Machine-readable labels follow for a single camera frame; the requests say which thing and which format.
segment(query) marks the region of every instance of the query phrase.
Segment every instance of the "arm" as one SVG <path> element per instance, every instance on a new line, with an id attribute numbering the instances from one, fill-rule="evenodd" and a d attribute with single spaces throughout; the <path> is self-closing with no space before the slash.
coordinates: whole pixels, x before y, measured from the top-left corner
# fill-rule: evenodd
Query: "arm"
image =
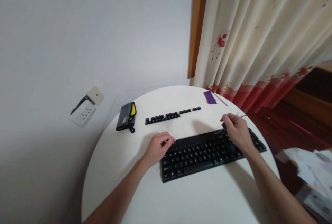
<path id="1" fill-rule="evenodd" d="M 174 142 L 174 137 L 168 132 L 153 136 L 143 157 L 84 223 L 121 223 L 145 172 L 163 158 Z"/>
<path id="2" fill-rule="evenodd" d="M 225 114 L 220 121 L 225 122 L 229 137 L 247 158 L 273 223 L 316 223 L 255 148 L 247 122 L 242 118 L 234 119 L 234 117 L 234 114 Z"/>

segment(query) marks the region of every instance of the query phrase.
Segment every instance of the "forearm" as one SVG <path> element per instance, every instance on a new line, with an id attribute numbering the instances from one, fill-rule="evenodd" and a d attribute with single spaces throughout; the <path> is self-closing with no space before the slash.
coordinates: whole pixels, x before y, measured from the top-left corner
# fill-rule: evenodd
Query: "forearm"
<path id="1" fill-rule="evenodd" d="M 255 147 L 246 152 L 245 156 L 273 223 L 316 223 L 277 178 Z"/>
<path id="2" fill-rule="evenodd" d="M 137 161 L 128 175 L 88 217 L 85 224 L 121 223 L 131 199 L 148 168 L 142 159 Z"/>

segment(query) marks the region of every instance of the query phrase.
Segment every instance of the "left hand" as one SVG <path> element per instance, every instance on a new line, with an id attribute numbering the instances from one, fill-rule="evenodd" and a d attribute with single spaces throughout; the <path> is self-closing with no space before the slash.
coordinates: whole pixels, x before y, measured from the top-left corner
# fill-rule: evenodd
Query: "left hand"
<path id="1" fill-rule="evenodd" d="M 158 163 L 174 143 L 175 138 L 168 132 L 162 132 L 154 135 L 142 157 L 142 161 L 146 164 L 147 168 L 150 168 Z"/>

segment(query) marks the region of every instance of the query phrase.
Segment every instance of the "spacebar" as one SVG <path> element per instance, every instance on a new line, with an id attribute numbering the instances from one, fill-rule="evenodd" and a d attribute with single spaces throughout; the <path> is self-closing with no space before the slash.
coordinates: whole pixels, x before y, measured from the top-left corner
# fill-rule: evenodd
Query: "spacebar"
<path id="1" fill-rule="evenodd" d="M 202 162 L 202 163 L 195 164 L 195 165 L 192 165 L 192 166 L 184 167 L 183 168 L 183 174 L 184 175 L 193 174 L 195 172 L 206 170 L 206 169 L 209 169 L 209 168 L 212 168 L 212 167 L 213 167 L 212 161 L 206 161 L 206 162 Z"/>

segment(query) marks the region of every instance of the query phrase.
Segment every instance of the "black keyboard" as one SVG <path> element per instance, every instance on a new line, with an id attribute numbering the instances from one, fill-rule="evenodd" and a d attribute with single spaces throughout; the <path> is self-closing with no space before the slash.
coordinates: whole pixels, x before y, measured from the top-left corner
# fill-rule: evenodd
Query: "black keyboard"
<path id="1" fill-rule="evenodd" d="M 244 155 L 233 144 L 225 129 L 217 134 L 215 133 L 217 132 L 178 139 L 160 161 L 163 182 L 244 158 Z M 259 152 L 266 151 L 265 145 L 250 128 L 249 133 Z"/>

